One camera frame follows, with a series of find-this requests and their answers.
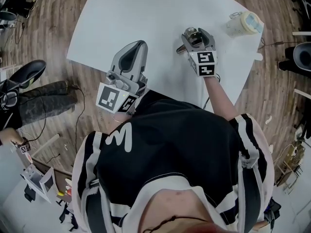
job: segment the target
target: wire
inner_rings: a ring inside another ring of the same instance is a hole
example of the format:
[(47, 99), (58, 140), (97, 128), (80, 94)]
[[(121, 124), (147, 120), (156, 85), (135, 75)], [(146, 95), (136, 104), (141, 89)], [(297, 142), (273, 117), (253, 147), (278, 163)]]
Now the wire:
[(268, 46), (274, 46), (274, 45), (277, 46), (277, 45), (284, 45), (284, 44), (289, 44), (289, 43), (303, 43), (304, 42), (304, 41), (286, 41), (286, 42), (277, 41), (277, 42), (272, 43), (272, 44), (266, 44), (265, 41), (264, 41), (264, 38), (261, 38), (260, 41), (263, 44), (263, 46), (258, 48), (259, 50), (262, 49), (262, 48), (268, 47)]
[(40, 96), (40, 98), (41, 98), (42, 108), (43, 108), (43, 112), (44, 112), (44, 125), (43, 125), (43, 129), (42, 129), (40, 135), (39, 135), (36, 139), (27, 140), (27, 141), (25, 142), (25, 145), (26, 145), (27, 143), (29, 143), (29, 142), (34, 142), (34, 141), (36, 141), (37, 139), (39, 139), (39, 137), (42, 135), (42, 133), (43, 133), (43, 131), (44, 131), (44, 129), (45, 129), (45, 125), (46, 125), (46, 123), (47, 123), (47, 114), (45, 113), (45, 108), (44, 108), (44, 103), (43, 103), (43, 100), (42, 100), (42, 95)]
[(21, 38), (22, 38), (22, 36), (23, 36), (24, 29), (25, 29), (24, 23), (22, 23), (21, 29), (22, 29), (22, 31), (21, 31), (21, 35), (20, 35), (20, 37), (19, 37), (18, 42), (16, 41), (16, 34), (17, 34), (17, 33), (15, 32), (15, 44), (16, 44), (16, 45), (18, 45), (18, 44), (20, 43), (20, 40), (21, 40)]
[(75, 149), (76, 149), (76, 153), (78, 153), (78, 150), (77, 150), (77, 125), (78, 125), (80, 116), (83, 114), (84, 110), (86, 109), (86, 98), (85, 98), (84, 93), (83, 93), (83, 91), (81, 90), (81, 88), (78, 87), (77, 85), (75, 85), (75, 86), (76, 86), (76, 88), (77, 88), (78, 90), (80, 90), (80, 91), (82, 92), (82, 95), (83, 95), (83, 111), (81, 112), (81, 114), (80, 114), (80, 115), (78, 116), (78, 118), (77, 118), (77, 122), (76, 122), (76, 132), (75, 132), (75, 144), (74, 144), (74, 146), (75, 146)]
[(58, 156), (60, 156), (60, 154), (58, 154), (57, 156), (52, 157), (52, 158), (47, 162), (47, 164), (48, 164), (52, 159), (57, 158)]
[(175, 221), (176, 219), (180, 219), (180, 218), (196, 219), (196, 220), (199, 220), (199, 221), (202, 221), (202, 222), (207, 222), (206, 220), (201, 219), (201, 218), (197, 218), (197, 217), (191, 217), (191, 216), (172, 216), (170, 219), (162, 221), (158, 226), (154, 227), (153, 229), (145, 229), (142, 233), (146, 233), (147, 231), (149, 231), (149, 233), (152, 233), (153, 231), (157, 231), (158, 229), (160, 229), (164, 224), (166, 224), (168, 222)]
[(14, 28), (14, 31), (11, 35), (11, 38), (10, 38), (10, 45), (9, 45), (9, 55), (10, 55), (10, 65), (12, 64), (12, 56), (11, 56), (11, 44), (12, 44), (12, 37), (14, 35), (14, 33), (16, 32), (16, 27)]
[(283, 153), (285, 152), (285, 150), (286, 150), (289, 146), (292, 146), (293, 148), (295, 148), (293, 144), (289, 144), (289, 145), (283, 150), (282, 154), (279, 155), (279, 156), (273, 161), (273, 163), (276, 162), (279, 158), (281, 158), (281, 156), (283, 155)]
[[(81, 88), (78, 87), (77, 85), (71, 85), (71, 86), (67, 86), (67, 87), (63, 87), (63, 88), (59, 88), (59, 89), (50, 91), (50, 92), (46, 93), (45, 96), (48, 95), (48, 94), (50, 94), (50, 93), (52, 93), (52, 92), (55, 92), (55, 91), (58, 91), (58, 90), (62, 90), (62, 89), (67, 89), (67, 88), (69, 88), (69, 87), (71, 87), (72, 89), (75, 89), (75, 90), (80, 90), (81, 93), (82, 93), (82, 95), (83, 95), (83, 110), (82, 110), (82, 112), (80, 113), (80, 115), (78, 116), (77, 121), (76, 121), (76, 125), (75, 125), (75, 150), (76, 150), (76, 153), (77, 153), (77, 152), (78, 152), (78, 150), (77, 150), (77, 126), (78, 126), (78, 122), (79, 122), (80, 117), (82, 116), (83, 112), (84, 112), (85, 109), (86, 109), (86, 99), (85, 99), (85, 95), (84, 95), (83, 91), (82, 91)], [(45, 108), (44, 108), (44, 104), (43, 104), (43, 100), (42, 100), (41, 91), (40, 91), (40, 90), (38, 90), (38, 91), (40, 92), (40, 96), (38, 96), (38, 97), (41, 98), (41, 102), (42, 102), (42, 106), (43, 106), (43, 111), (44, 111), (44, 117), (45, 117), (44, 126), (43, 126), (43, 129), (42, 129), (40, 135), (39, 135), (36, 139), (27, 140), (26, 143), (36, 141), (36, 140), (42, 135), (43, 130), (44, 130), (45, 126), (46, 126), (46, 121), (47, 121), (46, 111), (45, 111)], [(25, 104), (25, 103), (27, 103), (27, 102), (29, 102), (29, 101), (31, 101), (31, 100), (37, 99), (38, 97), (34, 97), (34, 98), (32, 98), (32, 99), (29, 99), (29, 100), (25, 101), (24, 103), (19, 104), (19, 106), (21, 106), (21, 105), (23, 105), (23, 104)]]
[[(221, 80), (220, 75), (219, 74), (216, 74), (216, 75), (217, 75), (217, 78), (218, 78), (218, 82), (220, 83), (220, 80)], [(205, 104), (203, 106), (203, 110), (205, 110), (208, 101), (209, 101), (209, 97), (208, 97), (208, 99), (206, 100), (206, 102), (205, 102)]]

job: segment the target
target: plastic container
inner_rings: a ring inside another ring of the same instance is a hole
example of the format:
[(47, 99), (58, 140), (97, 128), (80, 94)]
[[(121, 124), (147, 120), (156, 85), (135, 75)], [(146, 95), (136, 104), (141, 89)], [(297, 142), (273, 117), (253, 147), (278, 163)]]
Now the plastic container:
[(232, 38), (262, 33), (263, 23), (253, 12), (236, 12), (231, 14), (230, 18), (226, 24), (226, 33)]

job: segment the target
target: tag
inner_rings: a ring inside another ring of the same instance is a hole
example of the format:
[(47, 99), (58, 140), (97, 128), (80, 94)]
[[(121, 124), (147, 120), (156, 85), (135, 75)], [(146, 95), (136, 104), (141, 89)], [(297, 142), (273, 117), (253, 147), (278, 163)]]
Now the tag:
[(96, 105), (111, 113), (127, 113), (138, 96), (116, 88), (114, 85), (100, 83)]
[(25, 154), (25, 153), (28, 153), (30, 151), (30, 148), (29, 148), (29, 145), (26, 144), (26, 145), (23, 145), (21, 147), (19, 147), (20, 151)]
[(209, 77), (216, 75), (216, 51), (190, 52), (189, 61), (197, 76)]

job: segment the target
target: white table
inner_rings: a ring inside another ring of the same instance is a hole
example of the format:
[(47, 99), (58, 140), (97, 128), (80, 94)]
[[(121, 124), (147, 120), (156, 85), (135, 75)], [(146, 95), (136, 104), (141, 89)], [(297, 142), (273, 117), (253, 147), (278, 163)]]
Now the white table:
[(144, 40), (149, 47), (144, 73), (148, 88), (202, 107), (208, 97), (204, 81), (196, 77), (186, 54), (176, 54), (185, 29), (200, 27), (215, 38), (217, 73), (235, 104), (257, 54), (261, 34), (232, 39), (223, 27), (230, 14), (245, 10), (234, 0), (87, 0), (67, 58), (107, 72), (119, 50)]

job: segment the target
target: black shoe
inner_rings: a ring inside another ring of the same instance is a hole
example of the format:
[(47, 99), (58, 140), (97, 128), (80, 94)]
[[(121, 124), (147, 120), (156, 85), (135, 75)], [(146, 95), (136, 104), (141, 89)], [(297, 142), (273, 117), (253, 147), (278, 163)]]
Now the black shoe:
[(33, 6), (31, 7), (30, 10), (34, 10), (35, 9), (35, 5), (37, 4), (38, 0), (33, 0)]
[(26, 15), (26, 19), (28, 19), (29, 18), (29, 16), (30, 16), (30, 10), (28, 10), (28, 13), (27, 13), (27, 15)]

